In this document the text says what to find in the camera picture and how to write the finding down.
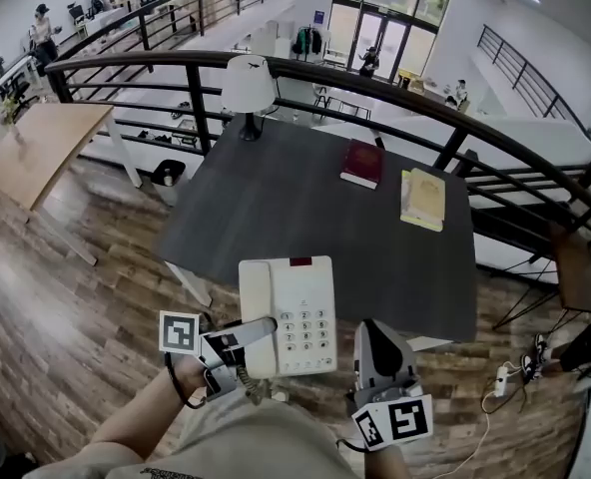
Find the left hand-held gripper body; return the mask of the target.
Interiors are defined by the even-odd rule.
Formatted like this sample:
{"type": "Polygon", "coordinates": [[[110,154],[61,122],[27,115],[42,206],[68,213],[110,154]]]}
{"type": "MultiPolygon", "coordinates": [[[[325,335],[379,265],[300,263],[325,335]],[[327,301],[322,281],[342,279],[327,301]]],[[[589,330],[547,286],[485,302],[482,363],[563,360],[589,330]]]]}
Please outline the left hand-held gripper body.
{"type": "Polygon", "coordinates": [[[239,388],[233,329],[241,323],[201,333],[200,322],[196,314],[160,312],[159,349],[164,353],[165,366],[181,400],[189,400],[175,369],[181,355],[194,356],[203,365],[206,383],[203,400],[215,400],[239,388]]]}

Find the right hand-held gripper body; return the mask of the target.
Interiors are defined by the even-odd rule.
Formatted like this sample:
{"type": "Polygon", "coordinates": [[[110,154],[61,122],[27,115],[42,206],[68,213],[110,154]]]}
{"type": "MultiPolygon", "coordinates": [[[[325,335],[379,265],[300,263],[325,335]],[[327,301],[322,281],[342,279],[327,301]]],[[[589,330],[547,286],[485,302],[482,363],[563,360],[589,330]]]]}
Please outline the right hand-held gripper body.
{"type": "Polygon", "coordinates": [[[433,434],[433,407],[418,375],[390,386],[369,387],[353,394],[351,419],[365,451],[382,450],[433,434]]]}

